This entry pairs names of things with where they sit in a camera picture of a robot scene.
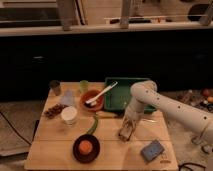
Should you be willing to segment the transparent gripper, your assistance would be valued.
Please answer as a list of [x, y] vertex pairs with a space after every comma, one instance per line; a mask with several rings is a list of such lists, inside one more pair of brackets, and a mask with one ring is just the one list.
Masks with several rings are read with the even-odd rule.
[[132, 133], [135, 131], [138, 121], [135, 118], [130, 118], [125, 116], [123, 118], [122, 127], [118, 132], [118, 137], [120, 140], [126, 142], [131, 138]]

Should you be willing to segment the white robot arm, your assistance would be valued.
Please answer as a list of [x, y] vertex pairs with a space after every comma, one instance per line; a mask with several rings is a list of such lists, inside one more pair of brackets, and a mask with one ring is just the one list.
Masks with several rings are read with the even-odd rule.
[[142, 119], [146, 104], [149, 104], [197, 134], [201, 139], [213, 144], [213, 115], [180, 101], [161, 95], [157, 84], [152, 81], [136, 82], [130, 88], [131, 100], [125, 108], [122, 126], [118, 135], [126, 141]]

